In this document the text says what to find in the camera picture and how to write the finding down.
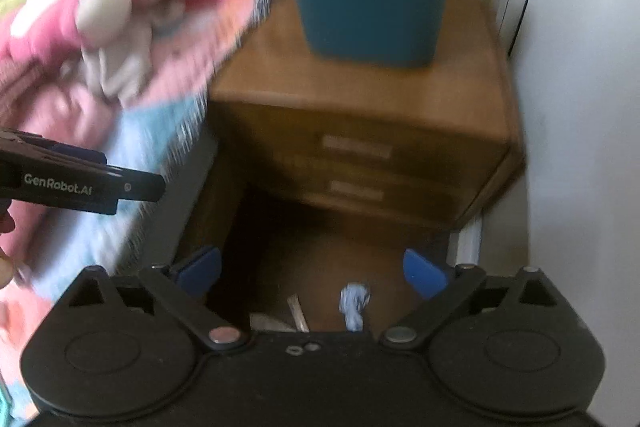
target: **stuffed toy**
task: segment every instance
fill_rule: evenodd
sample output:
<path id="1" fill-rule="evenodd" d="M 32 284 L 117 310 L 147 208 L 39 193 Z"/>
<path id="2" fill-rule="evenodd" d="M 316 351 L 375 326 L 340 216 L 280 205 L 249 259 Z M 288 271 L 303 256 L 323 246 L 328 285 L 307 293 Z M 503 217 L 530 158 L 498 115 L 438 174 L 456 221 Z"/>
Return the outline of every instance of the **stuffed toy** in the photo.
<path id="1" fill-rule="evenodd" d="M 0 21 L 0 58 L 36 59 L 55 70 L 80 49 L 110 44 L 133 8 L 159 0 L 27 0 Z"/>

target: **colorful blanket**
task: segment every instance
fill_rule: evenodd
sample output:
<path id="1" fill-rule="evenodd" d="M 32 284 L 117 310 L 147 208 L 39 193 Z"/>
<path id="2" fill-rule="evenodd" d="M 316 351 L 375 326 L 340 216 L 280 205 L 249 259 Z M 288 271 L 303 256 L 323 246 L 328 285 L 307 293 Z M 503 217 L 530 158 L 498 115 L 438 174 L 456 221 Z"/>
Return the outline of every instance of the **colorful blanket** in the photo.
<path id="1" fill-rule="evenodd" d="M 76 115 L 76 120 L 78 115 L 90 120 L 81 122 L 83 129 L 92 130 L 90 139 L 60 139 L 50 129 L 39 134 L 87 148 L 96 147 L 108 134 L 101 150 L 110 164 L 160 172 L 171 182 L 198 137 L 206 112 L 207 84 L 238 47 L 244 32 L 266 16 L 270 0 L 184 2 L 184 17 L 154 34 L 154 74 L 139 98 L 128 107 L 116 109 L 91 97 L 85 99 L 86 88 L 70 84 L 65 89 L 72 89 L 74 97 L 81 93 L 82 103 L 97 105 L 89 112 L 80 109 L 69 113 Z M 38 92 L 49 86 L 60 88 L 49 83 Z M 47 100 L 51 109 L 61 98 L 50 96 Z M 78 122 L 65 120 L 63 104 L 58 109 L 58 124 L 75 129 Z M 25 121 L 17 127 L 38 132 Z M 58 210 L 43 220 L 43 208 L 27 203 L 14 202 L 11 213 L 22 205 L 26 206 L 21 215 L 27 215 L 28 229 L 16 230 L 2 239 L 8 241 L 3 243 L 8 255 L 28 262 L 30 277 L 22 285 L 12 282 L 0 290 L 0 374 L 12 399 L 11 415 L 16 419 L 35 413 L 18 367 L 28 339 L 84 266 L 99 264 L 114 273 L 135 264 L 153 209 L 152 204 L 121 201 L 115 216 Z"/>

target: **nightstand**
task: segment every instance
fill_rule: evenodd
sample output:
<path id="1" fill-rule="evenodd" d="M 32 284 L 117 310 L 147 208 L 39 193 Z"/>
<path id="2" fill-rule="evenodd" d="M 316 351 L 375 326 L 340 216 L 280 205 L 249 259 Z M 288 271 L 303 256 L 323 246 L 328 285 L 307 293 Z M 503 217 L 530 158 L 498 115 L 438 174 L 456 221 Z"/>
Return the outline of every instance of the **nightstand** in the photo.
<path id="1" fill-rule="evenodd" d="M 210 99 L 252 183 L 325 208 L 451 229 L 523 165 L 506 55 L 475 0 L 447 1 L 434 61 L 412 69 L 314 55 L 295 0 L 275 0 Z"/>

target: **wooden floor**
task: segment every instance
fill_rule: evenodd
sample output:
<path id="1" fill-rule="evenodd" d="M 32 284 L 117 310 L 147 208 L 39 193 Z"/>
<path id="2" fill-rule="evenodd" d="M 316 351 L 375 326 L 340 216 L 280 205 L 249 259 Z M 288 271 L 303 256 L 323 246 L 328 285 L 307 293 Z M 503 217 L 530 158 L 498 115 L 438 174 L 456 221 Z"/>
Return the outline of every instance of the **wooden floor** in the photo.
<path id="1" fill-rule="evenodd" d="M 248 328 L 249 312 L 292 324 L 286 298 L 297 293 L 312 331 L 344 330 L 340 290 L 370 287 L 365 321 L 377 335 L 420 299 L 402 274 L 405 248 L 423 248 L 431 233 L 370 218 L 314 209 L 248 190 L 223 253 L 223 276 L 207 304 Z M 443 262 L 446 248 L 434 254 Z"/>

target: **drawer handle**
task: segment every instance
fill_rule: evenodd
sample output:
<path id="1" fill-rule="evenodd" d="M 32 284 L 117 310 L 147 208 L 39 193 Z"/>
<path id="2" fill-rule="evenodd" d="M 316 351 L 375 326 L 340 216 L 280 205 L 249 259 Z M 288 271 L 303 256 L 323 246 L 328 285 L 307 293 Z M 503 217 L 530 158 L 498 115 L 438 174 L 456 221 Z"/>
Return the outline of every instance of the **drawer handle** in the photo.
<path id="1" fill-rule="evenodd" d="M 394 149 L 392 145 L 354 140 L 353 138 L 344 138 L 332 134 L 322 136 L 322 147 L 324 149 L 350 152 L 359 156 L 369 156 L 370 158 L 379 158 L 382 160 L 391 158 L 391 153 Z"/>
<path id="2" fill-rule="evenodd" d="M 378 188 L 358 187 L 351 183 L 336 180 L 329 182 L 329 190 L 343 196 L 352 196 L 369 201 L 382 201 L 385 199 L 384 191 Z"/>

